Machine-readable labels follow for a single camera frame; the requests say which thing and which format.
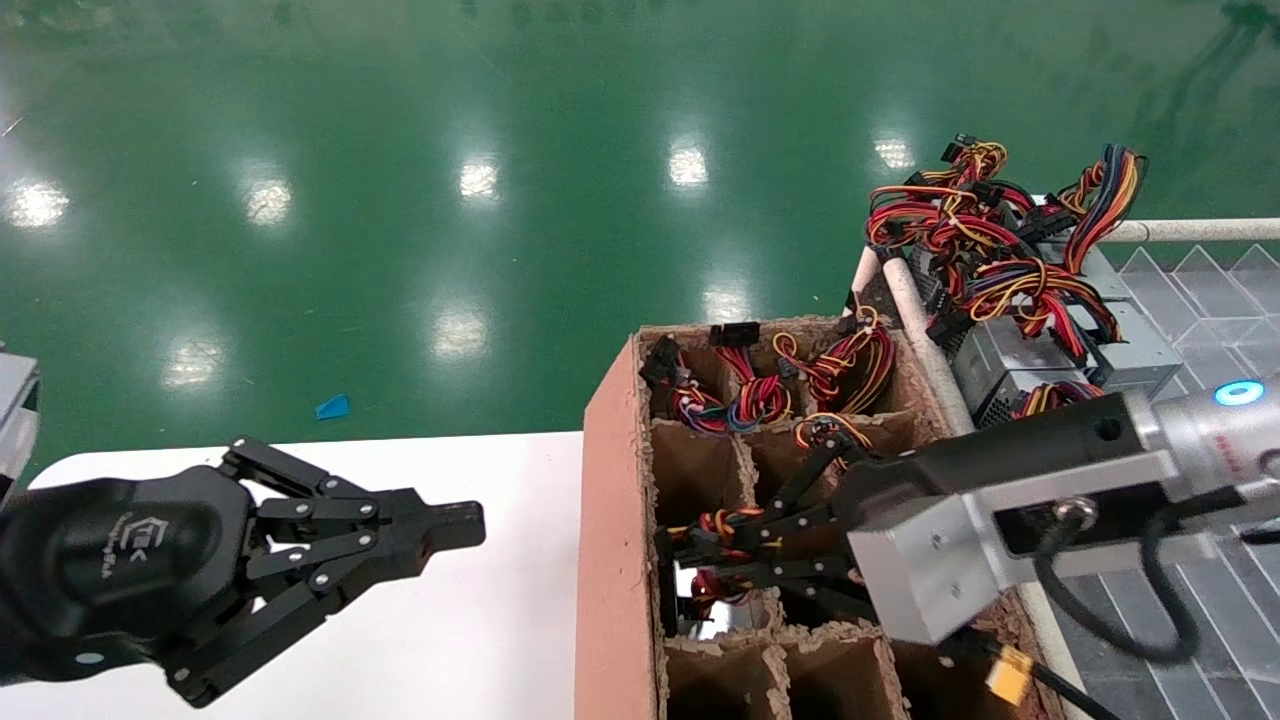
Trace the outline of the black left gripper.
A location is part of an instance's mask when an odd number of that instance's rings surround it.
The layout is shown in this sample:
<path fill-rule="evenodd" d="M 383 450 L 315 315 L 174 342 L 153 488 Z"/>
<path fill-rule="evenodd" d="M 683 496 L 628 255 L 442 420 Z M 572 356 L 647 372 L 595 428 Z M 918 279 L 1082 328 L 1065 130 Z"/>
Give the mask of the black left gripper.
<path fill-rule="evenodd" d="M 374 585 L 486 538 L 476 501 L 366 489 L 251 437 L 230 445 L 220 473 L 99 478 L 9 503 L 3 683 L 165 662 L 169 687 L 205 708 Z M 255 510 L 266 533 L 353 533 L 242 564 L 253 501 L 237 480 L 279 493 Z"/>

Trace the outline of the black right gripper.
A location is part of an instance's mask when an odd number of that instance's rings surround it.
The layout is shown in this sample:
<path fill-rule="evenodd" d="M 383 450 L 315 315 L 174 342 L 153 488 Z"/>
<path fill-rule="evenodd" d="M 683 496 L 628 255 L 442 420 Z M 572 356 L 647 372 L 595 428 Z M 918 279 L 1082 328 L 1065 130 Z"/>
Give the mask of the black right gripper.
<path fill-rule="evenodd" d="M 806 448 L 797 470 L 762 506 L 717 509 L 666 528 L 667 561 L 751 561 L 699 568 L 691 582 L 699 618 L 716 602 L 741 603 L 778 588 L 818 603 L 831 616 L 879 621 L 870 593 L 846 559 L 764 562 L 810 544 L 835 525 L 827 475 L 852 462 L 840 484 L 840 524 L 850 530 L 910 500 L 964 495 L 1092 462 L 1144 452 L 1124 396 L 1085 402 L 938 439 L 910 454 L 868 459 L 854 437 L 826 437 Z"/>

